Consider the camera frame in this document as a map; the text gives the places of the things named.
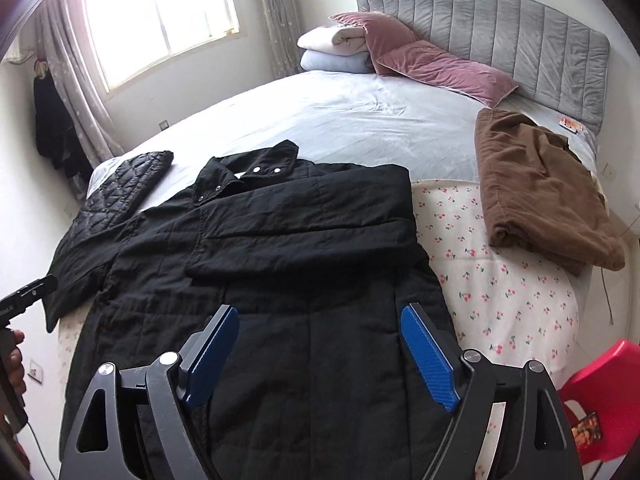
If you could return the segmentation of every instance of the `metal screw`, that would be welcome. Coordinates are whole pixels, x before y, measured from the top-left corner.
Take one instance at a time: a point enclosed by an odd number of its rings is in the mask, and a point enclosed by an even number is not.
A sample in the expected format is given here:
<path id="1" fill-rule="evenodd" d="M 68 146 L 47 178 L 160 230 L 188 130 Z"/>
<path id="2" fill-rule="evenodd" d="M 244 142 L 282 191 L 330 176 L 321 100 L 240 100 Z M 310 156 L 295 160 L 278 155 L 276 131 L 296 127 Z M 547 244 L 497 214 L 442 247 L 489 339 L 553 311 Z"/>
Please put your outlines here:
<path id="1" fill-rule="evenodd" d="M 178 360 L 178 354 L 175 352 L 166 352 L 160 356 L 160 364 L 169 366 Z"/>
<path id="2" fill-rule="evenodd" d="M 541 374 L 545 371 L 545 365 L 543 365 L 540 361 L 529 362 L 529 368 L 532 372 L 535 372 L 537 374 Z"/>
<path id="3" fill-rule="evenodd" d="M 111 363 L 105 363 L 100 368 L 98 368 L 98 373 L 100 375 L 109 375 L 113 373 L 115 368 L 116 367 L 113 366 Z"/>
<path id="4" fill-rule="evenodd" d="M 480 352 L 477 352 L 475 350 L 467 350 L 464 357 L 465 361 L 469 361 L 470 363 L 479 363 L 480 359 L 482 358 Z"/>

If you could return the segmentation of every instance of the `red plastic stool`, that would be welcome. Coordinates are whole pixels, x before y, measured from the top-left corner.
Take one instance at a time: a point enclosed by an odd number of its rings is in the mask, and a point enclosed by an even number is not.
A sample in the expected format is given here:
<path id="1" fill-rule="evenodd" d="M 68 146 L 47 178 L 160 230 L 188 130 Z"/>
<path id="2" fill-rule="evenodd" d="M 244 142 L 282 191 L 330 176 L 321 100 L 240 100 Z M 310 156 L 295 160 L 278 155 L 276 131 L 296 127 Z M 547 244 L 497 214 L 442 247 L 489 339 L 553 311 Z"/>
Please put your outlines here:
<path id="1" fill-rule="evenodd" d="M 640 346 L 623 339 L 575 373 L 558 392 L 588 414 L 597 412 L 602 439 L 580 452 L 582 464 L 608 462 L 628 453 L 640 434 Z M 564 406 L 569 422 L 578 422 Z"/>

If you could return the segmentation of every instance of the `folded blanket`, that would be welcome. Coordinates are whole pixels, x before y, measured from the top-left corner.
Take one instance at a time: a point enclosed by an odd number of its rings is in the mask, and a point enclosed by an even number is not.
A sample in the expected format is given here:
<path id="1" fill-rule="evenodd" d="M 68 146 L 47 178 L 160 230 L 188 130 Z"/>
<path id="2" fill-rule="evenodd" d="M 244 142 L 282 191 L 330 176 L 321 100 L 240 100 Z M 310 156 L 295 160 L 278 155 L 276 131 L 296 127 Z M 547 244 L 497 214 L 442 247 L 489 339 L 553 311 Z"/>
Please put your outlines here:
<path id="1" fill-rule="evenodd" d="M 348 72 L 351 74 L 369 74 L 375 72 L 371 56 L 368 52 L 360 52 L 353 56 L 334 56 L 315 50 L 307 50 L 302 55 L 300 66 L 310 72 L 311 70 L 324 70 L 325 72 Z"/>
<path id="2" fill-rule="evenodd" d="M 334 56 L 352 56 L 367 50 L 362 27 L 318 27 L 302 35 L 300 48 Z"/>
<path id="3" fill-rule="evenodd" d="M 539 252 L 576 275 L 585 264 L 625 266 L 590 172 L 567 138 L 523 114 L 486 108 L 476 120 L 476 153 L 492 247 Z"/>

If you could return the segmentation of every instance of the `headboard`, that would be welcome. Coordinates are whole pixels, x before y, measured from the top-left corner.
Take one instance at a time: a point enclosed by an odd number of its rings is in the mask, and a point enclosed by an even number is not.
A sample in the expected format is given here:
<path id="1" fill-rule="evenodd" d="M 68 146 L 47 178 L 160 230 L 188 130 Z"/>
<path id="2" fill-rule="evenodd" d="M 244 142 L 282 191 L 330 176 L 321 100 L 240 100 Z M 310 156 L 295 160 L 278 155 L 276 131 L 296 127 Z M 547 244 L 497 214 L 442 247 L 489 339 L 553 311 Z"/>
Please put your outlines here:
<path id="1" fill-rule="evenodd" d="M 533 0 L 358 0 L 398 18 L 419 39 L 513 76 L 516 92 L 600 131 L 607 37 Z"/>

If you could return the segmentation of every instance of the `window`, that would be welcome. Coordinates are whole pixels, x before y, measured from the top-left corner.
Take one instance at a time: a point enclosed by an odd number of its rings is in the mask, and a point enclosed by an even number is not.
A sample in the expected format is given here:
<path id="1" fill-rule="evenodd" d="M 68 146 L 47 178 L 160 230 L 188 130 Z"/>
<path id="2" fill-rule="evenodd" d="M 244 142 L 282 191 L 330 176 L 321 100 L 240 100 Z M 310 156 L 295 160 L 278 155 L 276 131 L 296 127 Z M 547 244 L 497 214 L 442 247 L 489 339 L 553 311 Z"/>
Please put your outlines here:
<path id="1" fill-rule="evenodd" d="M 232 0 L 83 0 L 105 88 L 149 66 L 239 31 Z"/>

